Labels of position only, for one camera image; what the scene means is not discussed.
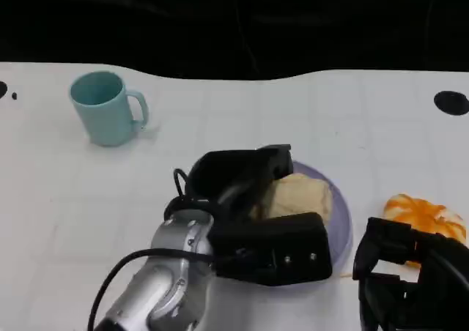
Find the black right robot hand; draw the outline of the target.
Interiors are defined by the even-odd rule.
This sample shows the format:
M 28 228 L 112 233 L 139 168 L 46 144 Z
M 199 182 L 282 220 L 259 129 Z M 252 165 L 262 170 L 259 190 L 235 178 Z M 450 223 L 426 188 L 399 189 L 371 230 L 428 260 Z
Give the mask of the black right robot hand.
M 418 280 L 374 272 L 379 261 L 421 265 Z M 468 317 L 468 248 L 378 217 L 355 253 L 362 330 L 462 330 Z

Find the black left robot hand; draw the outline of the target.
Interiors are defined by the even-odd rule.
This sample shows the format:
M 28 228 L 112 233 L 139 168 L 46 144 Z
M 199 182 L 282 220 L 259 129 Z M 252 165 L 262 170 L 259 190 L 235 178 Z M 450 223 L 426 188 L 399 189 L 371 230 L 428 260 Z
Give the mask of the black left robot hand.
M 190 198 L 207 201 L 216 222 L 242 222 L 276 180 L 293 172 L 289 144 L 208 152 L 185 185 Z

